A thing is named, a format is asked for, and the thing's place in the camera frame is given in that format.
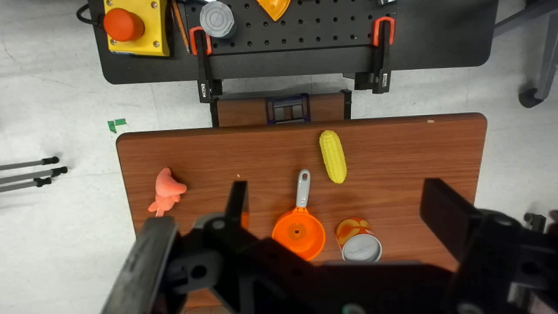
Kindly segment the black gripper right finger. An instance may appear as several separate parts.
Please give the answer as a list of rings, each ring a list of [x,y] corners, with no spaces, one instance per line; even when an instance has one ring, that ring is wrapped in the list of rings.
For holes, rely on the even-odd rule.
[[[485,214],[440,177],[426,177],[420,217],[447,251],[461,259]]]

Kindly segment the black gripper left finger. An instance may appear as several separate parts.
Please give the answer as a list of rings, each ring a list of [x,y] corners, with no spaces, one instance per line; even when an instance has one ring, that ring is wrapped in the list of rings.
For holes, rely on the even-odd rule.
[[[246,181],[234,181],[227,207],[225,207],[225,219],[241,228],[250,226],[250,200],[248,200],[248,183]]]

